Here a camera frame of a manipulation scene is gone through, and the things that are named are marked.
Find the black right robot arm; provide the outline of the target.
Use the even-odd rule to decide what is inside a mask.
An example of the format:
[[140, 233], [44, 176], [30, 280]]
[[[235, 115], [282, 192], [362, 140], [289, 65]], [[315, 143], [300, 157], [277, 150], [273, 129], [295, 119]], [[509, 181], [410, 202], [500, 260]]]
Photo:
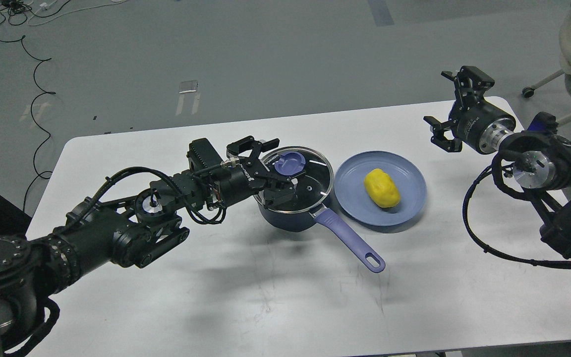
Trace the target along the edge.
[[[571, 270], [571, 141], [558, 135], [557, 119], [539, 112], [528, 129], [517, 132], [514, 116], [484, 98], [495, 84], [492, 77], [466, 65], [441, 75], [453, 82], [455, 100], [445, 122], [424, 117], [431, 128], [431, 142], [446, 152], [460, 152], [466, 144], [479, 154], [494, 156], [462, 201], [462, 220], [470, 238], [485, 253], [503, 260]], [[532, 205], [542, 221], [541, 241], [562, 260], [515, 257], [489, 246], [473, 232], [468, 219], [470, 200], [487, 177], [502, 193]]]

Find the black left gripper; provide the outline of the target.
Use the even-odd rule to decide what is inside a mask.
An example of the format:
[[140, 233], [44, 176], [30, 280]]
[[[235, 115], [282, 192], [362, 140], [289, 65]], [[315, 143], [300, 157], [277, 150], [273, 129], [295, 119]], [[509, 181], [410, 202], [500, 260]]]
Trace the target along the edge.
[[239, 158], [241, 163], [216, 172], [220, 201], [224, 206], [235, 205], [261, 191], [261, 205], [266, 208], [303, 209], [310, 206], [308, 194], [298, 183], [304, 179], [306, 171], [292, 177], [274, 174], [265, 178], [271, 171], [257, 160], [261, 153], [274, 150], [279, 144], [278, 138], [262, 141], [250, 135], [227, 145], [227, 158]]

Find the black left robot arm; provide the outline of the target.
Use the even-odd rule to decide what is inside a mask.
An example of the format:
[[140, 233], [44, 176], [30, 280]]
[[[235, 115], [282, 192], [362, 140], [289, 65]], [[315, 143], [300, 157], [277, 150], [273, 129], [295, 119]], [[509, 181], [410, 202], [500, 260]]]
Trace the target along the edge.
[[207, 139], [197, 139], [188, 147], [189, 168], [179, 174], [120, 170], [49, 235], [31, 241], [0, 235], [0, 357], [28, 355], [59, 318], [51, 296], [84, 275], [107, 262], [144, 268], [184, 242], [190, 230], [179, 210], [200, 225], [216, 225], [229, 206], [261, 192], [268, 206], [292, 197], [304, 163], [260, 160], [278, 145], [247, 136], [227, 146], [224, 160]]

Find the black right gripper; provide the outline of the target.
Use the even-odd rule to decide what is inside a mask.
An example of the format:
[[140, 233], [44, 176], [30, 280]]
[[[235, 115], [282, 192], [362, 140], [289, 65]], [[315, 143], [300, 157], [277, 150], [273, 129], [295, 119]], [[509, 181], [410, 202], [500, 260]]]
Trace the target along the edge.
[[[423, 117], [430, 125], [431, 143], [446, 152], [460, 152], [462, 142], [480, 154], [496, 152], [501, 140], [516, 128], [516, 120], [484, 99], [495, 80], [479, 68], [466, 65], [455, 73], [442, 71], [441, 75], [454, 83], [456, 101], [446, 122]], [[449, 131], [453, 139], [446, 137]]]

